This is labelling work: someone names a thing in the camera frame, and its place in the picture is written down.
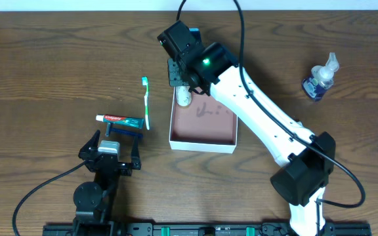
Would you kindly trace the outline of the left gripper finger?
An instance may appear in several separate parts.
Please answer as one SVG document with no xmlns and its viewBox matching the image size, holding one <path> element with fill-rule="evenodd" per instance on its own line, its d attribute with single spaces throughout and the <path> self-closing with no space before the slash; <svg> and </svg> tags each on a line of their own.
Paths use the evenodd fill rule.
<svg viewBox="0 0 378 236">
<path fill-rule="evenodd" d="M 140 164 L 140 154 L 138 150 L 138 136 L 135 136 L 133 140 L 133 146 L 131 150 L 131 163 Z"/>
<path fill-rule="evenodd" d="M 90 160 L 98 151 L 100 131 L 96 130 L 90 140 L 79 150 L 78 157 L 82 160 Z"/>
</svg>

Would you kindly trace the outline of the Colgate toothpaste tube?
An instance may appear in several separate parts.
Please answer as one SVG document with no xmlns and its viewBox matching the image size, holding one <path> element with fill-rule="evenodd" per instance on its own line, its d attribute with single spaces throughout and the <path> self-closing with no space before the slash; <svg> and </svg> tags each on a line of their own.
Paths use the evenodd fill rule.
<svg viewBox="0 0 378 236">
<path fill-rule="evenodd" d="M 142 118 L 122 117 L 117 115 L 96 115 L 96 120 L 133 128 L 143 128 L 145 122 Z"/>
</svg>

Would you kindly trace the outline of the white lotion tube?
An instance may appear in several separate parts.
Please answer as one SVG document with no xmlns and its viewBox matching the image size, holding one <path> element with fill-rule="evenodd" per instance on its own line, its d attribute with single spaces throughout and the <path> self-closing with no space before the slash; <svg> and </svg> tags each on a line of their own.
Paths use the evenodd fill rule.
<svg viewBox="0 0 378 236">
<path fill-rule="evenodd" d="M 189 86 L 179 86 L 175 88 L 176 103 L 181 107 L 188 107 L 192 102 L 192 93 Z"/>
</svg>

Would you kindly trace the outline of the green white toothbrush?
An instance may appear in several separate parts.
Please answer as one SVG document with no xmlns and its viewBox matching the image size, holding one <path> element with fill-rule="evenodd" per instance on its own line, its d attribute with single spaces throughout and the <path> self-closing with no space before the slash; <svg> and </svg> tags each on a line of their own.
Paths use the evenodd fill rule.
<svg viewBox="0 0 378 236">
<path fill-rule="evenodd" d="M 149 104 L 148 104 L 148 97 L 149 97 L 149 82 L 147 76 L 142 77 L 142 86 L 146 88 L 146 92 L 144 95 L 144 106 L 145 106 L 145 123 L 146 129 L 150 130 L 150 120 L 149 120 Z"/>
</svg>

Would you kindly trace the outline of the clear blue pump soap bottle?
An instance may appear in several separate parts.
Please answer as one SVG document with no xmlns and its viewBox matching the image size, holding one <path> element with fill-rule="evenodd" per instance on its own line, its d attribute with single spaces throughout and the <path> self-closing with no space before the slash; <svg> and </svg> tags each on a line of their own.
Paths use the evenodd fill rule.
<svg viewBox="0 0 378 236">
<path fill-rule="evenodd" d="M 334 75 L 339 70 L 339 63 L 334 52 L 329 53 L 324 66 L 314 66 L 311 74 L 302 81 L 305 94 L 314 102 L 320 101 L 324 94 L 333 86 Z"/>
</svg>

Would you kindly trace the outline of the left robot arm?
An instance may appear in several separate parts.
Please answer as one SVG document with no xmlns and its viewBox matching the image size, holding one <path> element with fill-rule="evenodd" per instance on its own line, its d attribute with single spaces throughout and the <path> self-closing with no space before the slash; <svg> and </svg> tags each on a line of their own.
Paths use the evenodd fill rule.
<svg viewBox="0 0 378 236">
<path fill-rule="evenodd" d="M 126 225 L 111 219 L 119 178 L 131 176 L 141 169 L 138 150 L 139 137 L 135 136 L 131 150 L 131 160 L 119 160 L 119 142 L 100 141 L 100 131 L 79 150 L 78 157 L 94 173 L 92 182 L 79 185 L 73 194 L 76 206 L 73 221 L 74 235 L 126 235 Z"/>
</svg>

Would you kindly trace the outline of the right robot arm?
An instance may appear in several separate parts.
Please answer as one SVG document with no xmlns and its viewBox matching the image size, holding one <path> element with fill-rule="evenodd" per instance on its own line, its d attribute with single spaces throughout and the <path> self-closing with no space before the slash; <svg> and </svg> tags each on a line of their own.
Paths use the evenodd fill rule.
<svg viewBox="0 0 378 236">
<path fill-rule="evenodd" d="M 326 132 L 315 136 L 286 115 L 222 44 L 203 46 L 200 37 L 181 21 L 157 39 L 178 66 L 179 77 L 236 114 L 280 166 L 270 181 L 289 203 L 291 229 L 297 235 L 322 232 L 326 221 L 316 201 L 324 194 L 333 163 L 318 152 L 328 151 L 332 157 L 334 139 Z"/>
</svg>

